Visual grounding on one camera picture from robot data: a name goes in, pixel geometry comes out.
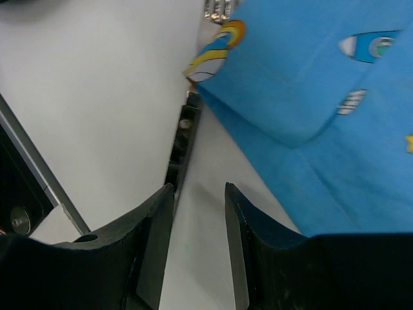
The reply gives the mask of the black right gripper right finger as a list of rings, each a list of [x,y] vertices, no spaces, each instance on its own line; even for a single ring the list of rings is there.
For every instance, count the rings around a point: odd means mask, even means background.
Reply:
[[[410,233],[308,238],[232,183],[225,219],[237,309],[411,309]]]

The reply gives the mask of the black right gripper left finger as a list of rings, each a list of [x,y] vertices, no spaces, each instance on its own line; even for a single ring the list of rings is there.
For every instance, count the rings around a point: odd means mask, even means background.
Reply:
[[[157,309],[174,220],[164,185],[73,242],[1,237],[2,309]]]

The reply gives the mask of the blue space-print cloth placemat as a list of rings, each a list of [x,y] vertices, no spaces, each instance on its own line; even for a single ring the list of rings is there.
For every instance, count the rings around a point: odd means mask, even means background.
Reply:
[[[412,231],[411,1],[243,1],[185,76],[301,233]]]

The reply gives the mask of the steel fork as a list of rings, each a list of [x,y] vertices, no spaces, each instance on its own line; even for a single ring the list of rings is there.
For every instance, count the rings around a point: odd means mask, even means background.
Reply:
[[[203,6],[203,20],[197,34],[197,49],[201,50],[211,41],[219,27],[229,19],[239,5],[239,1],[205,1]],[[176,127],[174,143],[170,153],[165,183],[174,188],[174,208],[179,203],[186,171],[196,139],[197,128],[201,117],[203,102],[193,86],[186,92],[185,104]]]

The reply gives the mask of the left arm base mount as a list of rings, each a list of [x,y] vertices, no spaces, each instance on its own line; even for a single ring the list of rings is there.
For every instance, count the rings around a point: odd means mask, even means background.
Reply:
[[[54,206],[1,129],[1,232],[28,236]]]

